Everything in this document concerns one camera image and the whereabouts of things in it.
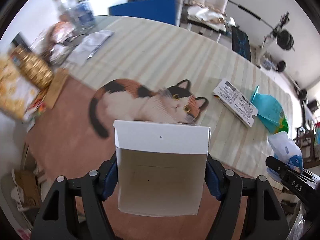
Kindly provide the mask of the blue snack bag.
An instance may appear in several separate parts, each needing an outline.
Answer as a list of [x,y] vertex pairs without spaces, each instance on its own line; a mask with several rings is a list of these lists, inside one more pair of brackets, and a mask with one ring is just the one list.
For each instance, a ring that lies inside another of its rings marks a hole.
[[289,165],[300,174],[303,172],[303,157],[300,148],[290,139],[286,132],[281,131],[268,136],[268,142],[274,152],[274,157]]

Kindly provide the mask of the green white medicine box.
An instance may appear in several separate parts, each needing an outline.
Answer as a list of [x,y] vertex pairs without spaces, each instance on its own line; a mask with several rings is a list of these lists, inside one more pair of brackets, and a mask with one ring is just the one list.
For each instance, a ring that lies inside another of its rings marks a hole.
[[118,209],[148,217],[196,215],[210,127],[116,120]]

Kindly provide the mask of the teal green plastic bag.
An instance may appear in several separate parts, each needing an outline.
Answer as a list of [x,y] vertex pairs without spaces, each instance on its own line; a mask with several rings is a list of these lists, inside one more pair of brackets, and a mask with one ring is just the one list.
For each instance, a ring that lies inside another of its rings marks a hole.
[[258,110],[257,117],[271,134],[289,132],[289,125],[281,104],[271,95],[260,94],[259,85],[251,96],[251,103]]

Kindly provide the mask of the white flat printed box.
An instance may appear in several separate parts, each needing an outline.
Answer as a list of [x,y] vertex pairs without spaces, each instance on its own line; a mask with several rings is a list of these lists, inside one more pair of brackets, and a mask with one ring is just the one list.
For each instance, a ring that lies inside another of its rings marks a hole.
[[213,96],[224,104],[247,128],[253,126],[258,109],[227,79],[222,79],[215,87]]

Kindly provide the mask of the barbell with black plates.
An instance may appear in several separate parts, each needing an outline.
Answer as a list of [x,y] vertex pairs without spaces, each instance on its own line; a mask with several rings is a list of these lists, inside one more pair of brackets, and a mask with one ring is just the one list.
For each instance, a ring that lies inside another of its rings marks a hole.
[[259,50],[255,53],[255,59],[256,59],[256,64],[258,68],[263,67],[263,64],[262,64],[263,57],[265,56],[265,53],[267,52],[268,48],[270,48],[270,46],[274,41],[276,41],[276,44],[282,50],[285,50],[285,51],[294,50],[293,48],[294,38],[292,34],[284,28],[285,25],[287,25],[290,21],[290,13],[288,11],[281,16],[279,22],[273,27],[272,25],[267,23],[265,20],[263,20],[260,16],[250,11],[246,7],[243,7],[242,5],[235,3],[231,0],[229,0],[228,2],[237,6],[239,9],[245,11],[246,13],[256,18],[258,21],[263,22],[263,24],[271,28],[270,33],[264,37],[264,41],[259,46]]

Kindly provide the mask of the gold foil chocolates box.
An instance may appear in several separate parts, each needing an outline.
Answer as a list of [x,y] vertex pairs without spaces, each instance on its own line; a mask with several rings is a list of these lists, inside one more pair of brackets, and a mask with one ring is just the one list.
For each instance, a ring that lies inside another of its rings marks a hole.
[[20,73],[33,85],[41,90],[49,87],[54,74],[43,59],[20,46],[13,49],[10,57]]

